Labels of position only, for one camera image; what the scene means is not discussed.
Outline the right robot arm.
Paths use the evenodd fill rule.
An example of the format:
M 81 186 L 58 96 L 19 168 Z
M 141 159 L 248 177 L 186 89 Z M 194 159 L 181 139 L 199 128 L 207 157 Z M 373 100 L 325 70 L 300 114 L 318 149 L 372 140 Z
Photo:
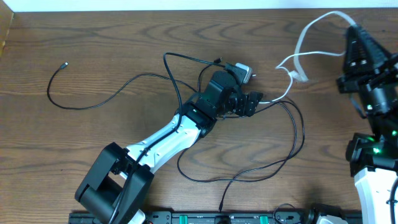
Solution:
M 397 223 L 397 54 L 352 25 L 336 84 L 372 131 L 355 133 L 346 148 L 363 223 Z

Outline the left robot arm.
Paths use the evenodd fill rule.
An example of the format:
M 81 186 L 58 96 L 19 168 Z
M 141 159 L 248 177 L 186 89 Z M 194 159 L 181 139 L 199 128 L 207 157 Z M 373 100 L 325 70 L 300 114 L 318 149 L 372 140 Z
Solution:
M 144 223 L 141 206 L 161 166 L 205 137 L 218 117 L 254 114 L 263 94 L 245 94 L 243 84 L 243 78 L 217 71 L 205 91 L 194 93 L 162 129 L 126 147 L 107 145 L 76 190 L 75 200 L 101 223 Z

